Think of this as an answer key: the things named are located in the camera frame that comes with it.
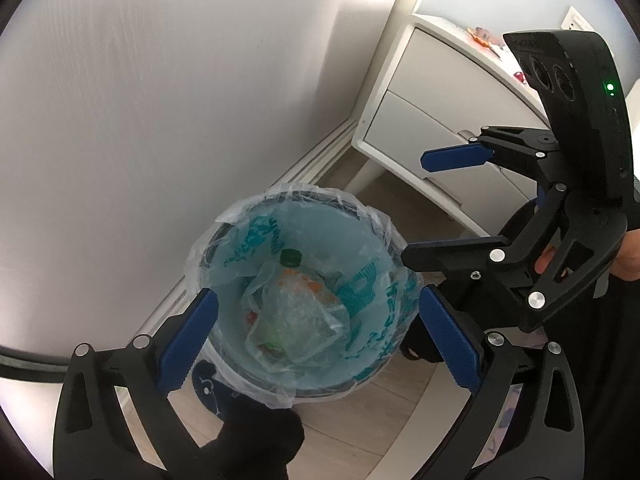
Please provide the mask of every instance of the bottle cap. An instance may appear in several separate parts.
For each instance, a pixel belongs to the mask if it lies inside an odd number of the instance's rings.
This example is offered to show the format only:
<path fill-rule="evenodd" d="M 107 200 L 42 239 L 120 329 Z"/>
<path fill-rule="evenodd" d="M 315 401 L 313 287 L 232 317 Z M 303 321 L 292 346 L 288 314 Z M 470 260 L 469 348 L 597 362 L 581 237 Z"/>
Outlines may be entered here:
<path fill-rule="evenodd" d="M 280 251 L 280 265 L 295 269 L 300 266 L 302 253 L 296 249 L 283 249 Z"/>

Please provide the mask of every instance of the white cabinet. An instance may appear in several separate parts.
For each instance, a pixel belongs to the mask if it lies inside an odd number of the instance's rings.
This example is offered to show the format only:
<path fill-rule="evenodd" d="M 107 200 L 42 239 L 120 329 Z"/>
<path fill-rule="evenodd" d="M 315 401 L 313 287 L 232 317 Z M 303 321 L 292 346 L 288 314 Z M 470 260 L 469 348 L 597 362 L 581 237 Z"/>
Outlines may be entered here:
<path fill-rule="evenodd" d="M 353 145 L 471 231 L 496 234 L 535 197 L 535 183 L 493 164 L 428 173 L 420 157 L 465 144 L 485 125 L 546 128 L 546 117 L 537 96 L 465 34 L 445 20 L 413 16 L 388 55 Z"/>

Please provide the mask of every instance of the dark blue slipper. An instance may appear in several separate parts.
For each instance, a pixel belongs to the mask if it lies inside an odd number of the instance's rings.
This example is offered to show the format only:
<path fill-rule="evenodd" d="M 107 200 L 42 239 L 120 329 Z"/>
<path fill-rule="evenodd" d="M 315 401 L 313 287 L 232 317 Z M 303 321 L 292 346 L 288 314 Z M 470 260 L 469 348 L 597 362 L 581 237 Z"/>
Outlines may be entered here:
<path fill-rule="evenodd" d="M 191 381 L 204 407 L 224 421 L 231 401 L 242 394 L 215 380 L 216 371 L 215 364 L 200 361 L 193 367 Z"/>

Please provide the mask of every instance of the crumpled plastic bag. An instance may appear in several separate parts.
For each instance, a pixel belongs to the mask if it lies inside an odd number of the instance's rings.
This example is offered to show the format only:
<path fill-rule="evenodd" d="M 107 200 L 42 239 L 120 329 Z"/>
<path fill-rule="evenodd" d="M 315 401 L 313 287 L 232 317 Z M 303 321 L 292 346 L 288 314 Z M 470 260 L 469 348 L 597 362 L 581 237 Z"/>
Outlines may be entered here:
<path fill-rule="evenodd" d="M 417 314 L 422 277 L 402 265 L 405 246 L 385 214 L 336 189 L 282 184 L 233 204 L 196 241 L 185 265 L 188 293 L 209 287 L 220 303 L 201 357 L 216 365 L 217 380 L 270 408 L 347 395 L 380 371 Z M 321 278 L 349 317 L 347 323 L 340 307 L 305 302 L 302 310 L 279 298 L 263 321 L 289 323 L 309 341 L 291 338 L 286 361 L 255 352 L 277 339 L 260 332 L 258 317 L 253 324 L 247 318 L 272 294 L 270 265 L 285 248 L 302 253 L 305 272 Z"/>

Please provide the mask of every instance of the blue rubber pad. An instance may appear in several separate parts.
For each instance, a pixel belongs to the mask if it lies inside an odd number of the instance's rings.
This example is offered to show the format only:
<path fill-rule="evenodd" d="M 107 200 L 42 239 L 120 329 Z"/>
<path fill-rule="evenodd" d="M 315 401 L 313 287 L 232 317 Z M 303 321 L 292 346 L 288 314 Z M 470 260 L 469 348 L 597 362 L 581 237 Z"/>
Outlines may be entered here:
<path fill-rule="evenodd" d="M 428 286 L 420 292 L 418 311 L 456 384 L 476 393 L 481 383 L 478 354 Z"/>
<path fill-rule="evenodd" d="M 156 387 L 160 393 L 167 396 L 169 392 L 182 387 L 191 365 L 217 320 L 218 297 L 210 290 L 182 324 L 159 359 Z"/>
<path fill-rule="evenodd" d="M 436 173 L 437 171 L 482 166 L 493 157 L 494 150 L 474 142 L 424 152 L 420 158 L 420 164 L 430 173 Z"/>

